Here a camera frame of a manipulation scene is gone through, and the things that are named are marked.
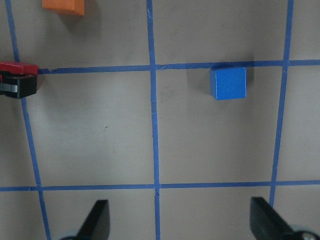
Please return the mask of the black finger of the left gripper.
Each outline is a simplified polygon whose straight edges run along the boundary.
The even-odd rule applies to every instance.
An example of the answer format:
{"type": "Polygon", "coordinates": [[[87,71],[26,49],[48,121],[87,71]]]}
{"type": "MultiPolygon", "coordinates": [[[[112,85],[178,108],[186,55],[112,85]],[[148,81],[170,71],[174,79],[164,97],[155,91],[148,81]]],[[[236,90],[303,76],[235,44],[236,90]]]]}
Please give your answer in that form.
{"type": "Polygon", "coordinates": [[[0,94],[14,99],[22,99],[37,93],[38,78],[33,74],[13,74],[0,72],[0,94]]]}

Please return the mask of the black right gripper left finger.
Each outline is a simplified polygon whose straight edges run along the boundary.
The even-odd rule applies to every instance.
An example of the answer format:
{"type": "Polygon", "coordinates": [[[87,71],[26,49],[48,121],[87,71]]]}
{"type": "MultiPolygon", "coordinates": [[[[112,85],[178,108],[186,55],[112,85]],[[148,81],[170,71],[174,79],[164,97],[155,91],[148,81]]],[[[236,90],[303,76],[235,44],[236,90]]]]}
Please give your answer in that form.
{"type": "Polygon", "coordinates": [[[109,201],[97,200],[87,215],[76,240],[107,240],[110,235],[110,208],[109,201]]]}

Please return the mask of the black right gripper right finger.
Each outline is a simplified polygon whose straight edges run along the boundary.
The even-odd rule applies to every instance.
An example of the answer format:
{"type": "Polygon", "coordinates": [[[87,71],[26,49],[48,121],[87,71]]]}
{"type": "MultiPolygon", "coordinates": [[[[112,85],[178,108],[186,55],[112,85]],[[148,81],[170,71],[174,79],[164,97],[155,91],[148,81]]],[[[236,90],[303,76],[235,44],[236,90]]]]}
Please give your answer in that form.
{"type": "Polygon", "coordinates": [[[295,231],[263,197],[250,199],[250,230],[256,240],[307,240],[306,231],[295,231]]]}

